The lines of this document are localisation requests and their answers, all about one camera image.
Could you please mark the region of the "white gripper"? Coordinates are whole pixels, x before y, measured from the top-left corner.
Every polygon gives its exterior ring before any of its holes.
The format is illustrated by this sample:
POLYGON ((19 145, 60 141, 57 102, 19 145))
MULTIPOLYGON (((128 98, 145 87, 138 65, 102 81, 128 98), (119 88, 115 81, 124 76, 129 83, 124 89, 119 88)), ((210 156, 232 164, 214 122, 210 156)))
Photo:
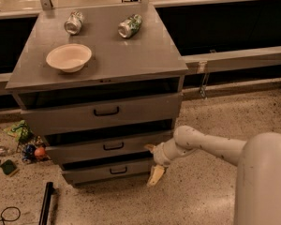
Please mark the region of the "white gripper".
POLYGON ((149 150, 154 157, 154 161, 157 165, 153 166, 150 171, 150 176, 147 181, 148 187, 155 186, 165 173, 164 167, 169 167, 171 160, 166 156, 164 151, 164 143, 159 145, 145 144, 144 148, 149 150))

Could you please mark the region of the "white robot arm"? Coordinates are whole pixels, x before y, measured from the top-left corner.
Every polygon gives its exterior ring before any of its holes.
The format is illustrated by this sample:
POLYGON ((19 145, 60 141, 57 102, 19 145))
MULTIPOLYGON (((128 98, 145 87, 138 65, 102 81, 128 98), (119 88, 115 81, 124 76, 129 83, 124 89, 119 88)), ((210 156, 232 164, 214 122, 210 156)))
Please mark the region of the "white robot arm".
POLYGON ((149 187, 158 183, 175 159, 200 149, 237 167, 233 225, 281 225, 280 133, 260 133, 241 141, 180 126, 171 139, 146 148, 155 162, 149 187))

